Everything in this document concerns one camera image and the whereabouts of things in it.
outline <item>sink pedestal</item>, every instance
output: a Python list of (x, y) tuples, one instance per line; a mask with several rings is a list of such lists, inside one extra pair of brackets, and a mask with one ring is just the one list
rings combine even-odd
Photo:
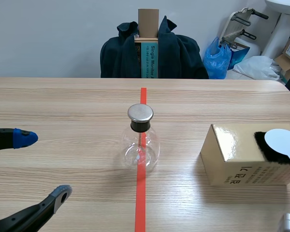
[(290, 37), (290, 14), (281, 14), (280, 20), (267, 43), (263, 56), (274, 59), (281, 55)]

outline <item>table surface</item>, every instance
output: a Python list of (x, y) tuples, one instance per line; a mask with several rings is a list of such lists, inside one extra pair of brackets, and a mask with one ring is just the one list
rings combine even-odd
[(0, 78), (0, 128), (39, 135), (0, 151), (0, 219), (70, 184), (42, 232), (133, 232), (136, 173), (118, 143), (141, 87), (161, 140), (146, 178), (146, 231), (276, 231), (290, 185), (211, 187), (200, 157), (211, 123), (290, 123), (290, 93), (274, 81)]

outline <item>silver cap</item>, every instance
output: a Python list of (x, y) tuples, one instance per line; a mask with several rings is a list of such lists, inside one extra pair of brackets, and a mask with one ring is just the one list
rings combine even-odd
[(152, 119), (154, 111), (148, 105), (136, 104), (129, 108), (128, 117), (133, 122), (145, 123)]

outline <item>blue plastic bag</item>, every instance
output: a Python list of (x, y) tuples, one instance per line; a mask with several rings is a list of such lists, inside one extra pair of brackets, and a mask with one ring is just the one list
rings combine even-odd
[(216, 37), (205, 51), (204, 66), (209, 79), (225, 79), (227, 69), (231, 60), (231, 50), (226, 47), (219, 47), (219, 39)]

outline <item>red object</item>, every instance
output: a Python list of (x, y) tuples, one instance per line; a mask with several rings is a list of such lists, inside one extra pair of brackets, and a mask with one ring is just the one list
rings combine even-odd
[[(141, 104), (147, 104), (147, 89), (141, 88)], [(137, 164), (135, 232), (146, 232), (146, 133), (141, 134), (140, 159)]]

